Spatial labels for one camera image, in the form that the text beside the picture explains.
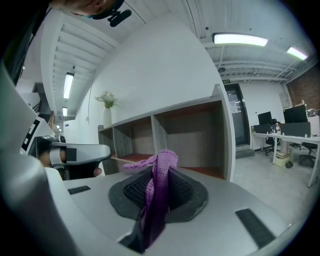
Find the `glass door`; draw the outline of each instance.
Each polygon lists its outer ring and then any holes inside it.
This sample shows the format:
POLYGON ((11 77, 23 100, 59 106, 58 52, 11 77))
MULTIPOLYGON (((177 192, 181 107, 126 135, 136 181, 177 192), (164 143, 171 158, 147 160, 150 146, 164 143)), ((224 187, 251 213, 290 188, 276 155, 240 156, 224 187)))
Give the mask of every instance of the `glass door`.
POLYGON ((250 144, 250 127, 245 100, 239 84, 224 85, 231 107, 235 133, 235 146, 250 144))

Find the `brick wall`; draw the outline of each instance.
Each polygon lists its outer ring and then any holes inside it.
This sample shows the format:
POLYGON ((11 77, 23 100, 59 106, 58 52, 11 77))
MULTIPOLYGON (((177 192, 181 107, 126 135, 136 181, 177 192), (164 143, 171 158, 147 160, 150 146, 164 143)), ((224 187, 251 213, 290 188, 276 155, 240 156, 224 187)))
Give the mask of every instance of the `brick wall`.
POLYGON ((287 85, 292 106, 304 100, 307 109, 320 109, 320 64, 289 82, 287 85))

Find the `black door frame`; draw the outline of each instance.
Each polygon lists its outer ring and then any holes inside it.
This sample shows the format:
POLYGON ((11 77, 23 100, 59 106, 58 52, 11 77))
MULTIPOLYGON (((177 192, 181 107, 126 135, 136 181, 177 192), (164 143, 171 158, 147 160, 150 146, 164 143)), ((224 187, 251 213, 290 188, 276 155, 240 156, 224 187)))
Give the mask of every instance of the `black door frame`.
POLYGON ((250 145, 251 144, 251 138, 250 138, 250 126, 249 126, 249 119, 248 119, 248 113, 246 108, 246 102, 244 99, 244 96, 241 92, 241 88, 238 83, 234 84, 225 84, 224 85, 225 90, 228 91, 235 91, 237 97, 241 100, 239 102, 240 108, 241 108, 241 114, 242 114, 242 120, 243 120, 243 128, 244 128, 244 144, 236 145, 236 147, 243 146, 243 145, 250 145))

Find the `ceiling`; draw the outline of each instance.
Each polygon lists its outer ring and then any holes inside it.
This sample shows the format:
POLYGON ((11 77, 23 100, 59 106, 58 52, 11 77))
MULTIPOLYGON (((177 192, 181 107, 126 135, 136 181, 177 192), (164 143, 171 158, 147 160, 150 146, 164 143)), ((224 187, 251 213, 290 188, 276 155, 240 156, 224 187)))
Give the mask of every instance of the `ceiling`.
POLYGON ((117 27, 107 19, 93 20, 52 11, 45 20, 41 45, 41 72, 49 105, 62 121, 62 107, 74 118, 91 85, 95 70, 131 33, 172 13, 206 48, 222 79, 285 84, 318 60, 309 38, 295 18, 276 0, 126 0, 120 10, 132 16, 117 27), (215 45, 212 34, 243 33, 268 39, 265 47, 215 45), (294 46, 309 57, 303 61, 286 53, 294 46), (66 72, 74 69, 69 99, 63 99, 66 72))

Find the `white desk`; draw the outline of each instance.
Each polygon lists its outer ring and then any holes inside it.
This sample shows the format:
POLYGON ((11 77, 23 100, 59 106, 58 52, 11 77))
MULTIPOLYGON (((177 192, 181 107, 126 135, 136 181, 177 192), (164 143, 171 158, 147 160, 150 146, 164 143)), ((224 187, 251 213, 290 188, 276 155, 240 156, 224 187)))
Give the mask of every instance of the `white desk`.
POLYGON ((258 137, 258 138, 273 137, 273 138, 275 138, 275 140, 274 140, 273 161, 272 161, 273 164, 276 163, 276 155, 277 155, 277 140, 276 139, 281 139, 284 142, 291 142, 291 143, 297 143, 297 144, 301 144, 303 142, 316 144, 317 145, 317 150, 316 150, 316 157, 315 157, 314 167, 313 167, 312 174, 311 174, 311 177, 310 177, 309 182, 308 182, 308 188, 311 187, 311 185, 312 185, 312 183, 313 183, 313 181, 315 179, 315 176, 316 176, 317 166, 318 166, 318 162, 319 162, 320 137, 305 138, 305 137, 280 135, 280 134, 275 134, 275 133, 266 134, 266 133, 251 132, 251 149, 253 149, 255 137, 258 137))

